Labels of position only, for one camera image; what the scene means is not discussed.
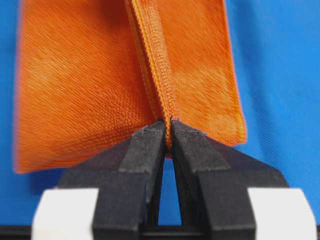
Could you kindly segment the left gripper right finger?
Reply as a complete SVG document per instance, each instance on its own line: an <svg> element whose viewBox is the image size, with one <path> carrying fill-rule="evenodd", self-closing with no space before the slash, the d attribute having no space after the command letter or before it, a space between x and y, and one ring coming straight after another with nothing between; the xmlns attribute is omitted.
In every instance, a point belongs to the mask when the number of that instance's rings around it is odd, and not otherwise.
<svg viewBox="0 0 320 240"><path fill-rule="evenodd" d="M253 240L257 224L247 189L287 187L282 173L178 120L171 136L182 224L211 240Z"/></svg>

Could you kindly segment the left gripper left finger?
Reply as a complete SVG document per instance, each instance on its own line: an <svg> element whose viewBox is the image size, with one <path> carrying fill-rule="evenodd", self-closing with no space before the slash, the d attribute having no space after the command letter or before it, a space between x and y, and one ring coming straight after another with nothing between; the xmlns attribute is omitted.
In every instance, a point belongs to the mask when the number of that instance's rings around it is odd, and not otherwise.
<svg viewBox="0 0 320 240"><path fill-rule="evenodd" d="M166 127L162 120L66 169L60 189L98 188L95 240L138 240L159 219Z"/></svg>

